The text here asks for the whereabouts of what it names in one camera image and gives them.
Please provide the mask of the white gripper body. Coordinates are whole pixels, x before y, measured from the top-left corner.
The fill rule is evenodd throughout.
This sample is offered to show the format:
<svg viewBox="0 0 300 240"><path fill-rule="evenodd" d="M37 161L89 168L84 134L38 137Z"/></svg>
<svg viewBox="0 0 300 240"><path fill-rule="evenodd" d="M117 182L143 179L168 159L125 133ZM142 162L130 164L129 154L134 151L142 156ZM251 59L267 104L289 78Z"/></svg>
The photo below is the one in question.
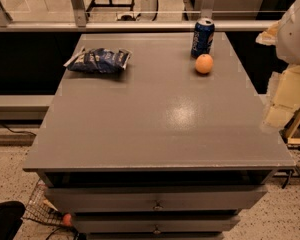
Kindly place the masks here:
<svg viewBox="0 0 300 240"><path fill-rule="evenodd" d="M283 128L300 108L300 65L289 65L282 73L273 72L266 96L263 123Z"/></svg>

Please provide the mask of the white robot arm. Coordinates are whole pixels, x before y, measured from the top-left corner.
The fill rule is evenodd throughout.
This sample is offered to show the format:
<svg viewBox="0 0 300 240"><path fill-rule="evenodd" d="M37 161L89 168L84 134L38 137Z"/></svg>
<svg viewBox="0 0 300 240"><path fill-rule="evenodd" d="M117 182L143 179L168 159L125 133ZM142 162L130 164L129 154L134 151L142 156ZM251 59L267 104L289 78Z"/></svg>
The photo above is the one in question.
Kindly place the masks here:
<svg viewBox="0 0 300 240"><path fill-rule="evenodd" d="M300 108L300 0L296 0L282 18L256 38L263 45L274 45L276 55L288 67L271 76L263 124L284 127Z"/></svg>

